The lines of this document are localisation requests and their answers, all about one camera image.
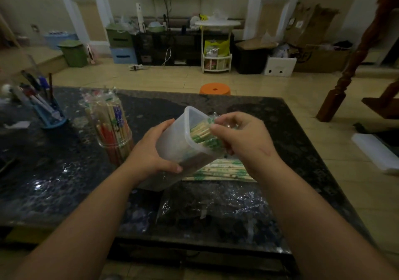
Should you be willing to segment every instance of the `hand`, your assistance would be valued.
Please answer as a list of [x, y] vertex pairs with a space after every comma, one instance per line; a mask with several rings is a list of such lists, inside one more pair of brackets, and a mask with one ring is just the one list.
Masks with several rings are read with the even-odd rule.
[[[267, 162], [282, 162], [263, 121], [242, 112], [224, 114], [210, 126], [213, 135], [220, 138], [230, 155], [236, 154], [247, 172], [256, 179], [257, 169]], [[238, 130], [224, 124], [238, 125]]]
[[173, 122], [174, 119], [166, 120], [148, 130], [119, 168], [124, 169], [128, 175], [138, 177], [139, 181], [159, 171], [181, 173], [181, 166], [159, 157], [155, 148], [158, 138]]

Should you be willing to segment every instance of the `orange stool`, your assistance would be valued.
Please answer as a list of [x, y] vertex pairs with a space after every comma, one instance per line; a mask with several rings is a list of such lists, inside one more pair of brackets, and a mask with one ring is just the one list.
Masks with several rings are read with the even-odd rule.
[[226, 84], [221, 84], [219, 82], [212, 82], [210, 84], [205, 84], [199, 90], [200, 94], [219, 94], [219, 95], [230, 95], [230, 87]]

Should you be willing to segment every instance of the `small white table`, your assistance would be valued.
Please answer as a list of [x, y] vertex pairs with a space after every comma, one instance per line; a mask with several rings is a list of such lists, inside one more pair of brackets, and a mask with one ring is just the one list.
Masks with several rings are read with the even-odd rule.
[[[203, 52], [203, 31], [205, 29], [211, 29], [211, 28], [228, 28], [229, 29], [229, 38], [228, 41], [230, 43], [230, 35], [232, 33], [233, 27], [234, 26], [239, 26], [241, 23], [239, 21], [232, 21], [232, 20], [207, 20], [207, 21], [197, 21], [196, 25], [197, 26], [202, 26], [201, 29], [201, 67], [202, 67], [202, 73], [205, 71], [210, 71], [210, 72], [221, 72], [221, 71], [231, 71], [232, 68], [232, 58], [233, 55], [230, 53], [228, 56], [220, 56], [220, 57], [208, 57], [205, 56]], [[205, 66], [205, 60], [208, 59], [209, 61], [209, 69], [206, 69]], [[212, 68], [212, 60], [216, 60], [216, 69], [211, 69]]]

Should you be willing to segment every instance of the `forearm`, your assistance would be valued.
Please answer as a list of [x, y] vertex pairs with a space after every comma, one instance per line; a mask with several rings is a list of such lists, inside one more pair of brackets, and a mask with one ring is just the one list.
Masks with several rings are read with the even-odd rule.
[[135, 182], [117, 169], [26, 258], [15, 278], [98, 279]]
[[396, 271], [282, 161], [258, 178], [301, 272], [310, 279], [397, 279]]

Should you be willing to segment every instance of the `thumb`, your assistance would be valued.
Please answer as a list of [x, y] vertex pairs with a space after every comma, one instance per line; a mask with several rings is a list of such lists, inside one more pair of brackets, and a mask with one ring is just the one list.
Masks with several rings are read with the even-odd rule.
[[219, 124], [212, 124], [210, 125], [209, 130], [213, 135], [221, 138], [222, 140], [228, 142], [229, 144], [232, 144], [232, 142], [234, 141], [235, 132], [231, 128], [227, 128]]
[[183, 168], [179, 166], [178, 163], [176, 162], [171, 162], [169, 160], [165, 160], [160, 158], [158, 162], [158, 169], [160, 171], [167, 171], [167, 172], [172, 172], [172, 173], [181, 173], [183, 171]]

